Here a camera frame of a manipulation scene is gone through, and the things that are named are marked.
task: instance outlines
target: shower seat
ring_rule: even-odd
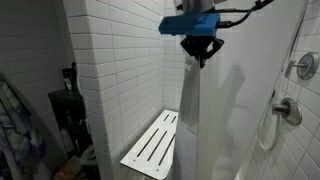
[[[166,179],[173,162],[177,121],[177,112],[164,110],[121,164],[153,179]]]

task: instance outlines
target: chrome fixture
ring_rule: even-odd
[[[295,60],[291,60],[285,73],[285,77],[289,78],[292,68],[297,67],[297,73],[300,79],[308,80],[314,76],[319,67],[320,55],[315,52],[310,52],[304,55],[298,64]]]
[[[281,115],[284,120],[293,126],[301,124],[302,112],[298,103],[291,98],[284,98],[281,104],[272,105],[272,114]]]

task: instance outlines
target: white shower curtain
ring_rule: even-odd
[[[225,44],[202,70],[187,57],[174,180],[235,179],[307,2],[275,0],[243,24],[219,30],[217,36]],[[217,9],[253,4],[254,0],[229,0]],[[240,17],[229,14],[223,19]]]

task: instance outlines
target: tiled wall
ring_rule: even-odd
[[[102,179],[163,110],[163,1],[64,0]]]
[[[173,0],[165,1],[164,12],[165,16],[176,15]],[[164,107],[165,109],[179,111],[185,56],[180,45],[180,36],[165,35],[164,38]]]
[[[49,92],[64,88],[61,69],[69,64],[64,47],[53,1],[0,1],[0,71],[32,111],[33,124],[48,144],[46,166],[52,172],[66,160],[48,99]],[[41,166],[36,178],[50,175]]]
[[[291,59],[297,62],[308,52],[320,52],[320,1],[310,1],[302,27],[292,51]],[[276,96],[272,103],[279,103],[284,97],[297,100],[302,113],[302,124],[293,127],[283,121],[280,138],[272,152],[264,152],[258,135],[243,163],[240,175],[242,180],[316,180],[320,177],[320,69],[310,80],[297,77],[296,68],[290,78],[281,74]],[[262,140],[269,144],[275,132],[277,116],[269,109]]]

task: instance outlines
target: blue robot part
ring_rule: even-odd
[[[161,34],[215,36],[220,14],[183,14],[164,17],[160,26]]]

